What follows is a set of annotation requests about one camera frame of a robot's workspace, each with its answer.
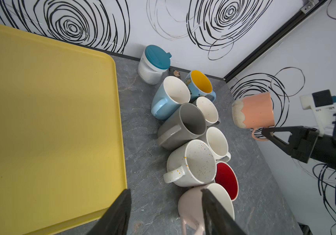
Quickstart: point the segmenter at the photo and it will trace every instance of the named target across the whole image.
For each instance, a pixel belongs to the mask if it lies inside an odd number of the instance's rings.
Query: peach mug
[[[234,123],[239,128],[253,129],[251,132],[253,139],[267,141],[268,139],[255,137],[254,132],[258,128],[275,125],[270,92],[236,100],[232,104],[232,116]]]

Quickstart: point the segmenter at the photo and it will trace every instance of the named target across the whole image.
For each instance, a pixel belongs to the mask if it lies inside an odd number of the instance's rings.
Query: mug
[[[212,90],[210,80],[198,70],[192,70],[186,76],[184,83],[188,86],[190,91],[190,101],[194,101],[199,96],[211,96],[210,101],[215,101],[216,94]]]
[[[206,97],[198,97],[193,105],[197,106],[206,119],[206,126],[216,126],[220,123],[215,105]]]
[[[205,231],[203,207],[202,207],[202,189],[208,189],[220,202],[224,209],[234,220],[234,209],[231,198],[227,191],[217,183],[211,183],[186,191],[179,199],[178,209],[181,218],[182,234],[186,235],[186,225],[195,229],[195,235],[201,235]]]
[[[232,116],[235,125],[239,128],[253,129],[251,133],[253,139],[267,141],[267,138],[260,139],[255,137],[254,132],[258,128],[275,125],[270,92],[236,100],[232,104]]]
[[[170,154],[163,178],[164,182],[173,182],[180,187],[204,185],[214,180],[216,168],[207,144],[194,139]]]
[[[171,116],[180,105],[189,102],[190,91],[183,81],[168,76],[161,83],[151,105],[151,114],[160,120]]]
[[[238,197],[238,180],[233,169],[225,162],[217,162],[215,183],[220,184],[227,191],[232,201]]]
[[[182,104],[157,131],[157,144],[175,150],[206,131],[206,120],[197,106]]]
[[[209,127],[198,139],[203,140],[210,147],[215,160],[228,162],[231,159],[231,154],[228,152],[227,139],[216,127]]]

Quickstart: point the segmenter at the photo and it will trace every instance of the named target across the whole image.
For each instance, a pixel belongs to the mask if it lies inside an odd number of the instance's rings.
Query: teal lid
[[[170,58],[172,55],[166,53],[163,49],[155,45],[148,45],[145,49],[147,60],[155,67],[160,69],[168,69],[171,65]]]

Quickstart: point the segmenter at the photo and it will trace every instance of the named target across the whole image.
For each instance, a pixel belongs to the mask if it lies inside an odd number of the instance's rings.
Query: blue mug handle
[[[206,98],[208,96],[212,96],[212,99],[208,98],[211,102],[214,102],[216,100],[216,93],[212,91],[210,94],[206,95]]]
[[[161,107],[163,107],[166,103],[167,103],[167,99],[163,98],[161,100],[159,100],[156,105],[154,105],[154,107],[152,107],[151,109],[151,114],[155,117],[157,112],[159,111],[159,109],[161,109]]]

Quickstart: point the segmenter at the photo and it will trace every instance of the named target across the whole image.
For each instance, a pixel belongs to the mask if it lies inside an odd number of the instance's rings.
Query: countertop
[[[126,176],[132,193],[128,234],[181,234],[177,211],[180,196],[188,190],[166,184],[166,161],[170,151],[156,144],[157,130],[163,123],[151,115],[151,102],[160,86],[149,85],[137,74],[138,61],[112,56],[117,82],[124,140]],[[217,94],[214,102],[231,153],[228,164],[239,181],[239,195],[233,202],[235,221],[249,235],[302,234],[271,170],[250,131],[236,127],[232,120],[234,101],[224,81],[210,79]],[[96,222],[59,233],[86,234]],[[188,226],[188,234],[194,230]]]

